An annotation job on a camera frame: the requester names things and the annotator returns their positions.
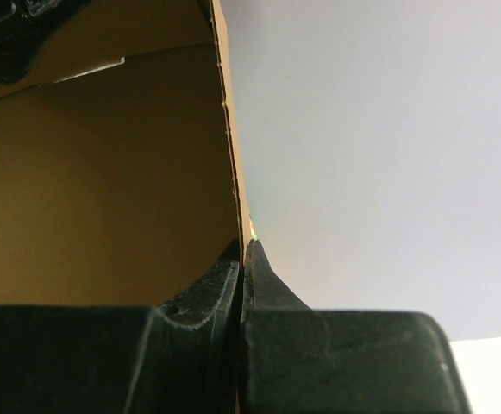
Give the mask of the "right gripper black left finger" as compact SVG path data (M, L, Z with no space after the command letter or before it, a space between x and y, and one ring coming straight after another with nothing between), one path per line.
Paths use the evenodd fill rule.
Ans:
M232 413L240 249L159 306L0 305L0 413Z

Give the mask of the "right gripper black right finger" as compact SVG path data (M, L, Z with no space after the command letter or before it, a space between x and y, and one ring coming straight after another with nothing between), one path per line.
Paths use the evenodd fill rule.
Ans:
M244 413L468 413L448 339L421 312L314 310L247 247L239 399Z

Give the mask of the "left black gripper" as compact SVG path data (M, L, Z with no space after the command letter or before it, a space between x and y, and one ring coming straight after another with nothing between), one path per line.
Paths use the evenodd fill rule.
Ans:
M25 78L42 45L88 4L85 0L0 0L0 84Z

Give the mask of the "brown cardboard box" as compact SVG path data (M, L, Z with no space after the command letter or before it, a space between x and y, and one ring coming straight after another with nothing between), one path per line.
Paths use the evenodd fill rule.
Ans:
M242 269L221 4L88 2L0 84L0 305L159 306L231 242Z

